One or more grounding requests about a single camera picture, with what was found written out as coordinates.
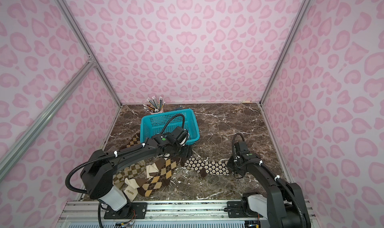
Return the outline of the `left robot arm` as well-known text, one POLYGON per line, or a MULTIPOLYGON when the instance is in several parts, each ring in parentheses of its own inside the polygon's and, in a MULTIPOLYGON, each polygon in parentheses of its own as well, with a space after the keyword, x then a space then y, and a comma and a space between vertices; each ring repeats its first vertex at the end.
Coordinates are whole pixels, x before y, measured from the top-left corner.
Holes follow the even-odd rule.
POLYGON ((114 212, 130 210, 128 197, 113 183, 113 176, 136 162, 170 155, 181 157, 187 150, 189 132, 185 116, 171 117, 161 132, 130 148, 106 153, 95 151, 90 159, 73 168, 65 179, 66 187, 75 193, 87 194, 114 212))

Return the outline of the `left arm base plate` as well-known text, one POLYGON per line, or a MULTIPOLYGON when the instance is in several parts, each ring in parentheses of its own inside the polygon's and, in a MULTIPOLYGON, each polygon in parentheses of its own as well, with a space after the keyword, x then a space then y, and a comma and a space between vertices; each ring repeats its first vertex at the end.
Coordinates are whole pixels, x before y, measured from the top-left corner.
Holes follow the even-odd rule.
POLYGON ((146 202, 133 202, 125 205, 119 211, 114 211, 110 206, 104 214, 105 220, 130 220, 132 218, 142 220, 145 218, 148 209, 146 202))

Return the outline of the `dark brown argyle sock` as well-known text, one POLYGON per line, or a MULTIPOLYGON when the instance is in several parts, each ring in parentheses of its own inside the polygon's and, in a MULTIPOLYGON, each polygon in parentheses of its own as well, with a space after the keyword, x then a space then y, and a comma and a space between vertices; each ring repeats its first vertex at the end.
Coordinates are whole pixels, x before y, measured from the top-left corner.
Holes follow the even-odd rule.
POLYGON ((143 197, 150 197, 154 192, 160 188, 166 187, 171 182, 171 177, 176 170, 181 158, 161 158, 154 163, 154 166, 159 170, 158 172, 150 173, 150 178, 144 183, 139 184, 139 180, 136 179, 139 187, 138 193, 143 197))

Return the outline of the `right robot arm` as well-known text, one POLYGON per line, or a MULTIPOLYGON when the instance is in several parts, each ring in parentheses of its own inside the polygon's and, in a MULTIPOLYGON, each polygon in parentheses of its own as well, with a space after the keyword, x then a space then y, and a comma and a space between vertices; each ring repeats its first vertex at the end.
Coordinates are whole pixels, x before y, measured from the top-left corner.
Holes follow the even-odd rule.
POLYGON ((236 179, 251 174, 262 185, 266 196, 246 193, 242 197, 245 215, 261 215, 271 228, 310 228, 308 208, 300 186, 289 183, 265 165, 260 155, 248 149, 244 135, 236 133, 232 139, 232 155, 228 169, 236 179))

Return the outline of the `light brown argyle sock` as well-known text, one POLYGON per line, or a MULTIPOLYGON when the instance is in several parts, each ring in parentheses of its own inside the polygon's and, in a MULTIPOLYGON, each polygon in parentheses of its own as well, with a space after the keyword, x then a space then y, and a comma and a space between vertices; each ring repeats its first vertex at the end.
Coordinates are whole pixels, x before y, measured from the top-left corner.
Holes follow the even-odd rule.
MULTIPOLYGON (((121 146, 121 150, 125 148, 133 147, 135 145, 138 145, 139 143, 140 143, 140 133, 136 133, 126 145, 121 146)), ((122 171, 114 175, 113 177, 114 185, 116 185, 117 188, 121 189, 125 184, 125 179, 130 180, 132 178, 135 178, 137 175, 139 175, 145 170, 145 167, 146 167, 145 161, 141 160, 137 163, 134 163, 133 165, 130 165, 129 167, 124 168, 122 171)))

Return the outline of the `teal plastic basket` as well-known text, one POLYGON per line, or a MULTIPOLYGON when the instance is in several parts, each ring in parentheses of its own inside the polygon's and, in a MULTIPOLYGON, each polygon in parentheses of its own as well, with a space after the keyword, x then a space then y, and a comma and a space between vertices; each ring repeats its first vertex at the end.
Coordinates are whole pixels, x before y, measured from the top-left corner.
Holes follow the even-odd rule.
POLYGON ((141 121, 140 142, 143 143, 147 138, 159 134, 165 124, 176 114, 182 114, 185 117, 184 128, 189 132, 186 145, 193 145, 197 142, 200 139, 200 129, 192 109, 176 110, 143 117, 141 121))

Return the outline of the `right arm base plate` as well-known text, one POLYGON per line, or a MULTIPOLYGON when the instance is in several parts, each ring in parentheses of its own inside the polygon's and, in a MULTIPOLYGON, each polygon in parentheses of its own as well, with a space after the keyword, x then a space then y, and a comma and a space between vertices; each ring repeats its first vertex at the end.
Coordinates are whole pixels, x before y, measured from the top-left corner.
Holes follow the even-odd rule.
POLYGON ((246 208, 243 201, 228 201, 224 212, 228 213, 229 218, 260 218, 261 215, 246 208))

